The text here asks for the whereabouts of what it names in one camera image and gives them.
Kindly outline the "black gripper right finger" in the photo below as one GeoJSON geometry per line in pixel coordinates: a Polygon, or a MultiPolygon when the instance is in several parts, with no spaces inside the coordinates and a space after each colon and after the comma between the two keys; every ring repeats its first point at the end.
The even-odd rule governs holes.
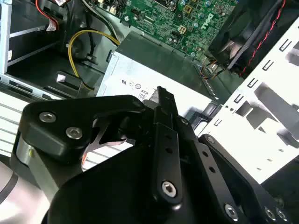
{"type": "Polygon", "coordinates": [[[212,218],[220,224],[290,224],[291,217],[211,135],[197,137],[178,116],[178,136],[190,154],[193,174],[207,189],[212,218]]]}

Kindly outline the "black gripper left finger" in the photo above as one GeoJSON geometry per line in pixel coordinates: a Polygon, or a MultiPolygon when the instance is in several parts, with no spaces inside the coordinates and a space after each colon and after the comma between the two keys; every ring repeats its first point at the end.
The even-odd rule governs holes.
{"type": "Polygon", "coordinates": [[[162,87],[148,103],[131,95],[34,102],[22,112],[15,155],[50,201],[91,193],[181,204],[178,118],[162,87]]]}

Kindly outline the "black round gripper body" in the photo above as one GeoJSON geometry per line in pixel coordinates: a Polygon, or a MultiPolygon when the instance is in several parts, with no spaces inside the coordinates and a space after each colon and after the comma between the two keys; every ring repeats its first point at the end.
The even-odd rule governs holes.
{"type": "Polygon", "coordinates": [[[132,147],[69,180],[50,224],[221,224],[207,188],[178,151],[132,147]]]}

